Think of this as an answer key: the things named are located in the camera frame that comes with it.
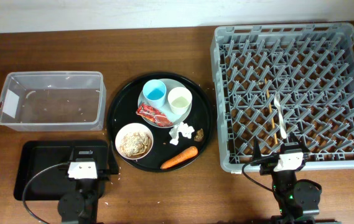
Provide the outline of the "blue cup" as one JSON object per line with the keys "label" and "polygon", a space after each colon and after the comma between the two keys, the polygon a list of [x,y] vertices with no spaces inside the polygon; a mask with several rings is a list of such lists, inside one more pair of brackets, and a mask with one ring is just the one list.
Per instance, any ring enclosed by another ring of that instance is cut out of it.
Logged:
{"label": "blue cup", "polygon": [[161,108],[165,103],[167,87],[160,80],[149,80],[142,89],[143,95],[148,104],[155,108]]}

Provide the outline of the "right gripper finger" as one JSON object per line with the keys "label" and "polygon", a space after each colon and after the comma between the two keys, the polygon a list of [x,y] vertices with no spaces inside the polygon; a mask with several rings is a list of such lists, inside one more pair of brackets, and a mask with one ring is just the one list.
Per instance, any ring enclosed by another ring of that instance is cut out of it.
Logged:
{"label": "right gripper finger", "polygon": [[254,142],[254,145],[253,145],[253,156],[252,156],[252,160],[258,160],[258,159],[262,158],[261,150],[260,150],[260,148],[259,148],[259,141],[258,141],[258,138],[255,137],[253,142]]}
{"label": "right gripper finger", "polygon": [[289,133],[289,138],[291,139],[292,142],[296,144],[296,147],[300,149],[303,153],[309,153],[309,149],[307,146],[300,141],[294,133]]}

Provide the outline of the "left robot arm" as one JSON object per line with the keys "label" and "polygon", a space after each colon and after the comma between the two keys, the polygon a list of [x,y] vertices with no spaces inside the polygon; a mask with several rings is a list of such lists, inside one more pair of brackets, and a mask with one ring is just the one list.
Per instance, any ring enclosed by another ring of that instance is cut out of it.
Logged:
{"label": "left robot arm", "polygon": [[58,202],[61,222],[96,223],[99,198],[105,183],[118,173],[118,165],[105,141],[74,141],[71,149],[66,177],[75,188]]}

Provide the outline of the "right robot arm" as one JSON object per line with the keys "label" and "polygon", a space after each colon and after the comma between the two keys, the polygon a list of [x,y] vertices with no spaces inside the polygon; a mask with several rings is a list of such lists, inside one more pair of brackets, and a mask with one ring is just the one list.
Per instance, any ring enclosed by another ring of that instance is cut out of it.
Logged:
{"label": "right robot arm", "polygon": [[259,166],[261,175],[272,177],[271,192],[279,205],[279,215],[271,217],[271,223],[315,223],[319,214],[320,184],[298,180],[296,173],[304,168],[309,158],[309,149],[294,133],[289,134],[289,142],[283,143],[280,152],[262,156],[258,138],[254,139],[252,166]]}

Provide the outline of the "red snack wrapper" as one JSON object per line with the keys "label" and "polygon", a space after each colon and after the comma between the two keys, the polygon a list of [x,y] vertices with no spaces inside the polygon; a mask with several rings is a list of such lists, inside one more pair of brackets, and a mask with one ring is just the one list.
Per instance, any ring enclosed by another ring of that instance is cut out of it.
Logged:
{"label": "red snack wrapper", "polygon": [[160,127],[169,127],[173,125],[163,112],[145,103],[139,105],[136,114],[148,119],[151,123]]}

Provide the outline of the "white cup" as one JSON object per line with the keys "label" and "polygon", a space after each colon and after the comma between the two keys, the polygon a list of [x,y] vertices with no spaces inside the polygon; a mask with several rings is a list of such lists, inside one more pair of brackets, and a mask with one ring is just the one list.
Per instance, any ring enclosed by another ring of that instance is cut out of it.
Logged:
{"label": "white cup", "polygon": [[167,97],[170,108],[174,114],[184,114],[192,102],[192,94],[185,87],[171,89]]}

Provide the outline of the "pink bowl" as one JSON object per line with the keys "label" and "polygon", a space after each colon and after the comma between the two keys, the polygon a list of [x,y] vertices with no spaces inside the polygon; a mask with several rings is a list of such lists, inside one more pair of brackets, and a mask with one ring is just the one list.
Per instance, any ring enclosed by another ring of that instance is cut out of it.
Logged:
{"label": "pink bowl", "polygon": [[[127,157],[125,156],[121,150],[120,150],[120,144],[121,144],[121,140],[122,138],[127,135],[128,133],[134,133],[134,132],[144,132],[146,133],[152,140],[152,145],[151,147],[146,151],[145,154],[142,154],[140,156],[134,156],[134,157]],[[115,146],[116,146],[116,150],[126,159],[142,159],[143,157],[145,157],[152,149],[154,145],[154,138],[153,138],[153,135],[150,131],[150,129],[143,125],[143,124],[140,124],[140,123],[131,123],[131,124],[127,124],[125,125],[124,127],[122,127],[117,135],[116,135],[116,138],[115,138]]]}

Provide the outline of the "orange carrot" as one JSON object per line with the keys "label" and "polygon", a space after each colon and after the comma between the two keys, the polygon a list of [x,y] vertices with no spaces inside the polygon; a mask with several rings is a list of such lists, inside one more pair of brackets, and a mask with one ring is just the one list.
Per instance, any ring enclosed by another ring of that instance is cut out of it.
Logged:
{"label": "orange carrot", "polygon": [[176,155],[175,157],[169,159],[168,161],[165,161],[161,165],[161,169],[165,170],[173,166],[176,166],[177,164],[180,164],[183,161],[195,157],[197,154],[198,154],[198,149],[195,146],[189,147],[186,150],[182,151],[180,154]]}

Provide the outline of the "brown food scrap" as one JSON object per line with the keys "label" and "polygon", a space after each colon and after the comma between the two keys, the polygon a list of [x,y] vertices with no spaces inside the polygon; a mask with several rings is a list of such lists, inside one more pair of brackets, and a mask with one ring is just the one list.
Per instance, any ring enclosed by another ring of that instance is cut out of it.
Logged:
{"label": "brown food scrap", "polygon": [[194,141],[196,142],[200,142],[204,139],[204,131],[203,129],[199,129],[197,132],[196,132],[196,135],[194,137]]}

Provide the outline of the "white tissue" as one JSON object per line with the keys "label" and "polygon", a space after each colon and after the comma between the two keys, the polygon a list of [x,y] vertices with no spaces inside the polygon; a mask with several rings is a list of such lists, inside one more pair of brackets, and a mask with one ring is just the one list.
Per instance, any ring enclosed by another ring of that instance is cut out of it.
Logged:
{"label": "white tissue", "polygon": [[174,126],[170,131],[169,134],[171,136],[170,143],[173,145],[178,145],[179,143],[179,134],[181,134],[184,138],[191,139],[192,133],[194,132],[194,128],[189,126],[187,123],[181,122]]}

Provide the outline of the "rice and peanut scraps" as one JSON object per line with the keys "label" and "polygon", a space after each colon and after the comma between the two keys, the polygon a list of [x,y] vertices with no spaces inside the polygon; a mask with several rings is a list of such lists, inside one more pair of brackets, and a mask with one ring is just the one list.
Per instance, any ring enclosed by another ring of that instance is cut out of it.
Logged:
{"label": "rice and peanut scraps", "polygon": [[151,138],[139,131],[125,135],[121,140],[120,150],[125,156],[134,157],[145,154],[151,145]]}

